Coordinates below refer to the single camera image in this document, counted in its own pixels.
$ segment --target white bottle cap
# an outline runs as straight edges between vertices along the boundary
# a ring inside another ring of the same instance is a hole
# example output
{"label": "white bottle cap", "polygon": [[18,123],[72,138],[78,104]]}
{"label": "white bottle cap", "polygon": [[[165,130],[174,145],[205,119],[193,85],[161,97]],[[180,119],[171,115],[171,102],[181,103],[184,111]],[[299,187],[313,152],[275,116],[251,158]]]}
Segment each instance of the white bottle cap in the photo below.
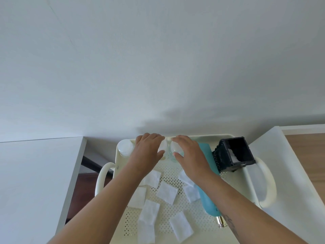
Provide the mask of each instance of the white bottle cap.
{"label": "white bottle cap", "polygon": [[177,152],[179,154],[181,154],[182,156],[184,155],[183,149],[179,146],[178,143],[176,143],[175,141],[172,141],[170,143],[170,152],[173,154],[174,152]]}
{"label": "white bottle cap", "polygon": [[129,157],[134,149],[134,144],[131,142],[131,140],[124,139],[117,144],[117,149],[122,157]]}
{"label": "white bottle cap", "polygon": [[167,148],[168,148],[168,145],[167,145],[167,140],[163,140],[161,143],[160,143],[160,146],[159,146],[159,148],[158,148],[158,152],[159,151],[161,151],[161,150],[164,150],[165,151],[165,153],[164,153],[164,155],[163,155],[163,157],[166,155],[166,153],[167,153]]}

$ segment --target person's left arm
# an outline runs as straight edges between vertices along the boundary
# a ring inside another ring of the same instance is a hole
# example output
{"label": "person's left arm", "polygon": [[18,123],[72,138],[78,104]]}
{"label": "person's left arm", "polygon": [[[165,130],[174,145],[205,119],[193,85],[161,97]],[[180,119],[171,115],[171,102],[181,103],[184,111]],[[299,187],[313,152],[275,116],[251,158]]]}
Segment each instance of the person's left arm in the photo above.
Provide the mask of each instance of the person's left arm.
{"label": "person's left arm", "polygon": [[134,191],[163,157],[164,151],[157,151],[164,139],[160,134],[138,136],[129,161],[120,174],[48,243],[109,243]]}

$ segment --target person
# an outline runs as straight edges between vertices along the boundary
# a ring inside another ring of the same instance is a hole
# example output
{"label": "person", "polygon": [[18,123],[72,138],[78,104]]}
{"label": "person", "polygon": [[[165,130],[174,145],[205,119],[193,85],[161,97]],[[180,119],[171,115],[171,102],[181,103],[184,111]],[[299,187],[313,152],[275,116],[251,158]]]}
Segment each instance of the person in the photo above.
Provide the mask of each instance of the person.
{"label": "person", "polygon": [[[157,151],[164,139],[164,136],[155,133],[138,136],[128,163],[119,175],[48,243],[109,243],[134,191],[144,176],[163,157],[165,151]],[[172,140],[184,151],[184,156],[178,153],[174,153],[174,156],[186,175],[222,212],[225,221],[241,244],[306,244],[213,173],[196,141],[184,135],[178,135]]]}

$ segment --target blue bottle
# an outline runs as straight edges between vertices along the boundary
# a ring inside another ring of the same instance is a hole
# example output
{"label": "blue bottle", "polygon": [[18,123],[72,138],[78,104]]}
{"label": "blue bottle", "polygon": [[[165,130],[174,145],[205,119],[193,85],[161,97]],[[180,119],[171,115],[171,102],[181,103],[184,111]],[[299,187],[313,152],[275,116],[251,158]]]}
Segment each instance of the blue bottle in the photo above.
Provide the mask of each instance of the blue bottle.
{"label": "blue bottle", "polygon": [[[216,173],[217,175],[220,176],[217,165],[216,165],[213,155],[212,155],[210,145],[206,144],[206,143],[199,143],[199,146],[200,146],[201,150],[203,151],[203,154],[205,155],[206,160],[209,163],[210,169],[214,173]],[[206,193],[203,192],[203,190],[200,189],[199,187],[198,187],[198,190],[199,190],[199,193],[201,196],[201,202],[202,202],[203,208],[205,209],[206,213],[208,213],[209,215],[211,215],[213,217],[221,217],[221,212],[217,209],[217,207],[212,202],[212,200],[210,200],[210,198],[206,195]]]}

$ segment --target black container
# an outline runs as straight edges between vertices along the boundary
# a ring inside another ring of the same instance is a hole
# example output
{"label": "black container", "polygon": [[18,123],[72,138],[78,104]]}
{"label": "black container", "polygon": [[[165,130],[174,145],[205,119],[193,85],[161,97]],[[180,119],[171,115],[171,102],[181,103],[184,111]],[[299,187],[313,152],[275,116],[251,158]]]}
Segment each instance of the black container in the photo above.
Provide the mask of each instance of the black container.
{"label": "black container", "polygon": [[[233,151],[239,161],[233,161],[229,149]],[[244,137],[221,139],[212,154],[219,172],[234,172],[239,168],[256,163]]]}

